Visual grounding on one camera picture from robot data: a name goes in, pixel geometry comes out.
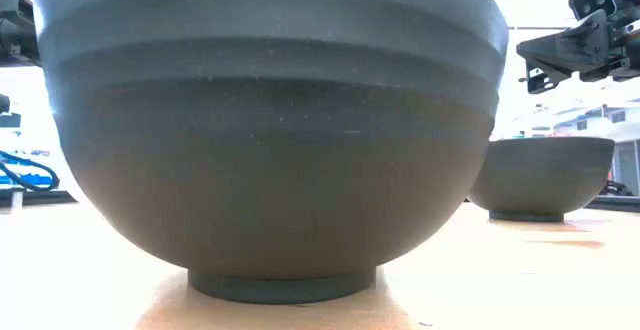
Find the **blue background box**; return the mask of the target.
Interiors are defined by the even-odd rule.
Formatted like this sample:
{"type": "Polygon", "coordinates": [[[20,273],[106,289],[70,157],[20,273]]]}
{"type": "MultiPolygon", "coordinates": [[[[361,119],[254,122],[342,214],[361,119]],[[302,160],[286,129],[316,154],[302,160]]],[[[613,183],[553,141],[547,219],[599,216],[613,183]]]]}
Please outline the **blue background box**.
{"type": "Polygon", "coordinates": [[[19,180],[10,178],[7,174],[0,174],[0,185],[31,185],[36,187],[47,187],[53,184],[53,179],[48,175],[40,174],[19,174],[19,180]]]}

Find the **large black bowl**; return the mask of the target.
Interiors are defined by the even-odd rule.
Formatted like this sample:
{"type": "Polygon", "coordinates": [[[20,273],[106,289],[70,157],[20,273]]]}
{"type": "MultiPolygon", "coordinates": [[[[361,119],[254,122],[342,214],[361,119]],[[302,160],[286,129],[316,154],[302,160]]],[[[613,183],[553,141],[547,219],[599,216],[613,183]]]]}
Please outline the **large black bowl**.
{"type": "Polygon", "coordinates": [[[122,236],[212,297],[368,287],[485,159],[494,0],[35,0],[59,142],[122,236]]]}

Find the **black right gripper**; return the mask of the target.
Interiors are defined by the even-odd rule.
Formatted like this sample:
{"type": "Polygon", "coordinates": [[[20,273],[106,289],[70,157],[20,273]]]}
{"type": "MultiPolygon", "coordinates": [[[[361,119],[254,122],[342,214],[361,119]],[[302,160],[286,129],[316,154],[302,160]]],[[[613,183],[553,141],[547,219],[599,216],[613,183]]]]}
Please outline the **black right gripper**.
{"type": "Polygon", "coordinates": [[[553,90],[573,72],[584,82],[640,77],[640,1],[580,0],[578,14],[574,27],[517,45],[529,94],[553,90]]]}

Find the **dark gray bowl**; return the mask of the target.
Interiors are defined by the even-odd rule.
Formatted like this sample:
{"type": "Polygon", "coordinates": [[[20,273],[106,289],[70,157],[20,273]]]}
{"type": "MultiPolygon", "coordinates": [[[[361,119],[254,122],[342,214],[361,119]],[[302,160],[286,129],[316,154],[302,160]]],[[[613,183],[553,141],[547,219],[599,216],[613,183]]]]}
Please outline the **dark gray bowl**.
{"type": "Polygon", "coordinates": [[[599,137],[493,141],[467,198],[493,220],[562,222],[604,188],[614,150],[599,137]]]}

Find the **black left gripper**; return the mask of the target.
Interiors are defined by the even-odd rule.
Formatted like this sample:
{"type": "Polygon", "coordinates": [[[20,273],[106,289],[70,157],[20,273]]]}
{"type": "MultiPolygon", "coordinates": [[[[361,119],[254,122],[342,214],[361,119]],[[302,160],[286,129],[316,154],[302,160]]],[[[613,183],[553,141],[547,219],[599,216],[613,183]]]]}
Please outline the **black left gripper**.
{"type": "Polygon", "coordinates": [[[0,0],[0,65],[39,65],[34,0],[0,0]]]}

